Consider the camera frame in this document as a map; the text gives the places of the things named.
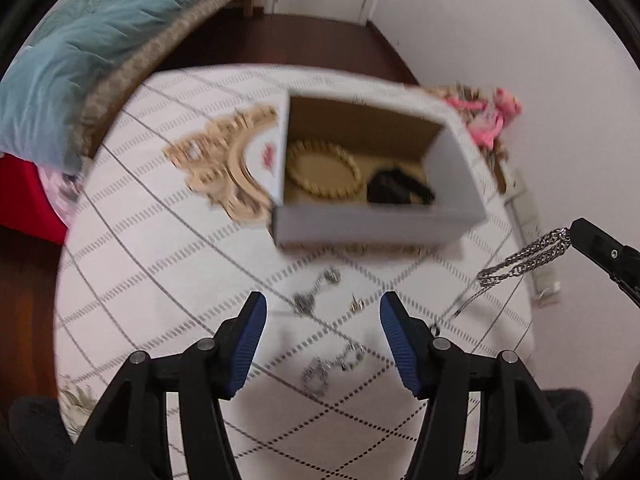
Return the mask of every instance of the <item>gold ornate frame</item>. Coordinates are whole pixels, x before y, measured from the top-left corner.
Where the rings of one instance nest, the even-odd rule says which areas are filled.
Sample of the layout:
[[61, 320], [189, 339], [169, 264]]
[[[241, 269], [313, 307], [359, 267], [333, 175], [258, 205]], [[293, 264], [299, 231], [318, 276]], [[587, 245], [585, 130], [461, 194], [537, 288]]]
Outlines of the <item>gold ornate frame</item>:
[[215, 118], [203, 132], [189, 134], [162, 151], [176, 168], [189, 173], [186, 183], [194, 193], [220, 204], [232, 220], [267, 220], [271, 199], [249, 173], [243, 153], [251, 138], [275, 126], [277, 118], [273, 106], [255, 105]]

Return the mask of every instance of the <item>wooden chair leg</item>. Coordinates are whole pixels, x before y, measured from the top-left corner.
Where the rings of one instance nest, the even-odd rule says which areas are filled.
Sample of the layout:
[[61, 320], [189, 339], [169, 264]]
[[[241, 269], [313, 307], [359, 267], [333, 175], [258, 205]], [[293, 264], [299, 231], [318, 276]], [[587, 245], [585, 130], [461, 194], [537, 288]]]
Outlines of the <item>wooden chair leg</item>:
[[254, 16], [254, 0], [242, 0], [242, 16], [245, 19]]

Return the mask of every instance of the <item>blue gripper pad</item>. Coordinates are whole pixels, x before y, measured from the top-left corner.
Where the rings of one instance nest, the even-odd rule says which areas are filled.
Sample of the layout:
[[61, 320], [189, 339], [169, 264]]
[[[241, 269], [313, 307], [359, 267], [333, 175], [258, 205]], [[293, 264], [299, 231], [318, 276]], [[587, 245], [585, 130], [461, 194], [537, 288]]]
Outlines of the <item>blue gripper pad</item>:
[[255, 349], [260, 341], [262, 329], [267, 321], [267, 299], [260, 294], [244, 330], [238, 339], [236, 350], [231, 355], [231, 374], [226, 390], [233, 397], [244, 386], [249, 373], [251, 362], [254, 360]]
[[422, 389], [417, 371], [418, 359], [402, 329], [398, 316], [394, 312], [389, 294], [386, 292], [380, 298], [380, 323], [382, 323], [386, 341], [389, 343], [391, 353], [396, 361], [402, 384], [417, 397]]

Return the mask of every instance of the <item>teal cushion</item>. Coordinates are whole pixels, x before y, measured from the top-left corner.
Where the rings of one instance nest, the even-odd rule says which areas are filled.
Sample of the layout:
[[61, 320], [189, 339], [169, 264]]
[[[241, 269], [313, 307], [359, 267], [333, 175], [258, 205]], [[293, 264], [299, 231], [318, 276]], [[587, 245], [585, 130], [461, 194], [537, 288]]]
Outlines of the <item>teal cushion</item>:
[[0, 152], [75, 174], [86, 95], [198, 0], [69, 0], [0, 82]]

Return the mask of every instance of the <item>earring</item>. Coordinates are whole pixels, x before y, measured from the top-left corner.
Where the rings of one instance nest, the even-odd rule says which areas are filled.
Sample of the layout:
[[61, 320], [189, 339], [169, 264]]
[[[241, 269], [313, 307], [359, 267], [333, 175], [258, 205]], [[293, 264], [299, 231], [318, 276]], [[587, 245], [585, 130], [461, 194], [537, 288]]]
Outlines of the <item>earring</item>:
[[356, 300], [356, 296], [353, 293], [351, 294], [351, 297], [353, 298], [353, 301], [351, 301], [351, 312], [354, 314], [362, 312], [364, 310], [364, 301]]
[[293, 303], [296, 305], [297, 314], [300, 316], [311, 316], [316, 306], [316, 295], [320, 293], [322, 282], [329, 285], [337, 285], [340, 283], [340, 270], [335, 267], [327, 267], [318, 277], [311, 290], [307, 292], [296, 292], [293, 295]]
[[343, 371], [350, 372], [363, 361], [364, 354], [365, 349], [362, 345], [349, 342], [333, 361], [314, 357], [309, 366], [302, 371], [302, 385], [305, 391], [314, 397], [324, 397], [329, 389], [329, 371], [339, 366]]

